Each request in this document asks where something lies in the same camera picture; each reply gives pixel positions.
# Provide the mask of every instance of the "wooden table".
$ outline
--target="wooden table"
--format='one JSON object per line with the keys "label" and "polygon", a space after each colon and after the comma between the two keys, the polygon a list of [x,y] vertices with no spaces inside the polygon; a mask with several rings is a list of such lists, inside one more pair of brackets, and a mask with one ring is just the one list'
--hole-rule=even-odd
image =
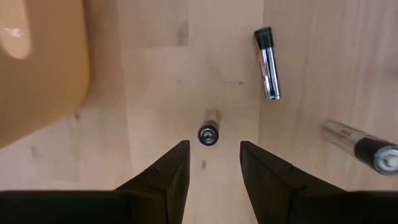
{"label": "wooden table", "polygon": [[[113,189],[191,140],[184,223],[255,223],[249,140],[347,190],[398,189],[322,141],[328,119],[398,142],[396,0],[86,0],[81,110],[0,151],[1,189]],[[254,30],[272,26],[282,99],[266,101]],[[205,111],[220,140],[197,141]]]}

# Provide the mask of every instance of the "battery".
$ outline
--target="battery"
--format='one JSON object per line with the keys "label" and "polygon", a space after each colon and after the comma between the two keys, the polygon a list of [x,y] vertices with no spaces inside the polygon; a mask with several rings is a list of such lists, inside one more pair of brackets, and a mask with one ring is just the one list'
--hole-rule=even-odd
{"label": "battery", "polygon": [[218,110],[208,110],[205,122],[198,132],[199,141],[205,146],[212,146],[217,143],[220,131],[221,114]]}
{"label": "battery", "polygon": [[398,145],[337,121],[322,126],[322,136],[382,175],[398,174]]}

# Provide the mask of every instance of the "battery label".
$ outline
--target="battery label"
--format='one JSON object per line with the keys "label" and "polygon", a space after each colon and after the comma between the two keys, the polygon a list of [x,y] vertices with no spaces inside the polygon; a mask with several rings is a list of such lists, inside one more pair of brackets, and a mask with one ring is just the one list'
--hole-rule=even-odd
{"label": "battery label", "polygon": [[322,136],[350,154],[354,154],[355,145],[363,138],[381,140],[364,131],[352,128],[337,121],[328,121],[322,127]]}

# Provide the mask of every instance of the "wood grain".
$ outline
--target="wood grain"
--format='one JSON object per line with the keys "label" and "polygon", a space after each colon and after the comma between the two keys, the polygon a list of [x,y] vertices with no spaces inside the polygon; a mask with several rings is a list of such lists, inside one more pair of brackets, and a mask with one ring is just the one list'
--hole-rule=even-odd
{"label": "wood grain", "polygon": [[[184,222],[251,223],[239,142],[258,136],[261,83],[252,32],[262,23],[262,1],[190,1],[189,12],[188,46],[123,49],[133,172],[191,140]],[[197,133],[213,108],[221,111],[220,140],[206,147]]]}
{"label": "wood grain", "polygon": [[[397,11],[395,0],[86,0],[89,98],[0,151],[0,188],[112,189],[188,139],[184,223],[256,222],[240,140],[348,190],[398,189],[319,132],[337,119],[398,141]],[[274,31],[280,101],[261,89],[262,26]],[[213,147],[197,140],[208,109],[221,111]]]}
{"label": "wood grain", "polygon": [[188,0],[119,0],[123,48],[188,44]]}
{"label": "wood grain", "polygon": [[328,119],[397,141],[397,1],[268,1],[282,100],[261,101],[259,143],[345,189],[396,189],[320,138]]}

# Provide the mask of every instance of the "orange container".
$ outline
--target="orange container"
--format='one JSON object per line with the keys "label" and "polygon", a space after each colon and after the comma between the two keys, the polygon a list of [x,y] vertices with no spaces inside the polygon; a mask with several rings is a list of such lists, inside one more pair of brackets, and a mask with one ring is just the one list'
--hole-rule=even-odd
{"label": "orange container", "polygon": [[89,82],[81,0],[0,0],[0,147],[83,101]]}

